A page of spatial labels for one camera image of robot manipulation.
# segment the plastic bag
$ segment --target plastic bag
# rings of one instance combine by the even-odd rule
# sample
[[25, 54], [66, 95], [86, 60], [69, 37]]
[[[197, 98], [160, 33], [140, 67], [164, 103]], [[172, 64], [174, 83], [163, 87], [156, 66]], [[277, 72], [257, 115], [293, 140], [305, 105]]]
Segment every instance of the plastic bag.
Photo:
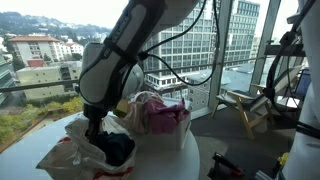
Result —
[[[90, 144], [85, 137], [88, 121], [81, 115], [67, 125], [65, 127], [67, 131], [67, 137], [65, 138], [67, 140], [59, 141], [40, 161], [37, 168], [45, 169], [53, 179], [127, 179], [134, 167], [137, 148], [134, 148], [126, 162], [121, 166], [108, 165], [105, 153]], [[120, 129], [121, 126], [111, 121], [113, 119], [108, 116], [104, 118], [103, 125], [105, 126], [102, 126], [102, 130], [106, 131], [108, 129], [108, 133], [110, 131], [123, 133], [123, 129]]]

